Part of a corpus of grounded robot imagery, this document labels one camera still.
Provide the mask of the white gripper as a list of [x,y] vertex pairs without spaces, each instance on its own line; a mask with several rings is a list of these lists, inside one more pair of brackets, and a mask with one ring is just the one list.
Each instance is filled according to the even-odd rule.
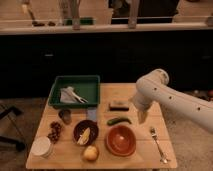
[[139,92],[136,92],[130,98],[130,101],[138,109],[137,111],[138,123],[143,124],[148,117],[147,110],[151,107],[153,101]]

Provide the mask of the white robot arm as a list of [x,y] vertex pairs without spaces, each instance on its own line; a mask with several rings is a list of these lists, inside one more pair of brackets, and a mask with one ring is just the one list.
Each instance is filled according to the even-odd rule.
[[213,133],[213,102],[176,91],[168,87],[168,83],[169,75],[163,69],[143,75],[136,82],[132,103],[145,113],[156,101]]

